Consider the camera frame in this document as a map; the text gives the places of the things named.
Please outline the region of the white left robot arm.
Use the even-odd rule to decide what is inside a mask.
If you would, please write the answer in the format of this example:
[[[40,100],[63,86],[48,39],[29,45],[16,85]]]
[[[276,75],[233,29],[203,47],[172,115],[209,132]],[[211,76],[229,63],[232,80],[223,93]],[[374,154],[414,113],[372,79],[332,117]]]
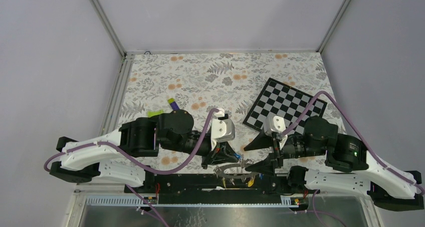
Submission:
[[[57,154],[44,163],[44,170],[70,183],[103,178],[150,192],[156,180],[147,172],[174,174],[195,156],[201,157],[204,169],[210,165],[238,162],[239,155],[230,146],[235,138],[235,126],[223,109],[210,110],[202,131],[194,130],[193,126],[193,116],[177,109],[137,118],[110,133],[85,141],[60,137]],[[171,170],[154,169],[138,161],[140,157],[157,157],[160,149],[186,153],[188,158]]]

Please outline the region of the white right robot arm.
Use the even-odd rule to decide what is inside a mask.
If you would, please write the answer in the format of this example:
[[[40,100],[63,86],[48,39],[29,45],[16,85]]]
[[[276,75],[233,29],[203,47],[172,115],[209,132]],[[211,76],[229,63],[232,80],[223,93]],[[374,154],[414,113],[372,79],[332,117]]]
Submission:
[[[245,151],[271,148],[262,161],[246,168],[250,172],[277,177],[285,159],[324,156],[331,173],[303,166],[292,166],[282,187],[282,193],[312,193],[314,191],[341,192],[363,196],[376,207],[389,211],[424,209],[424,196],[417,185],[420,172],[391,170],[384,161],[377,161],[358,138],[338,132],[338,126],[313,116],[305,123],[302,134],[284,134],[282,117],[273,116],[266,121],[258,136],[245,147]]]

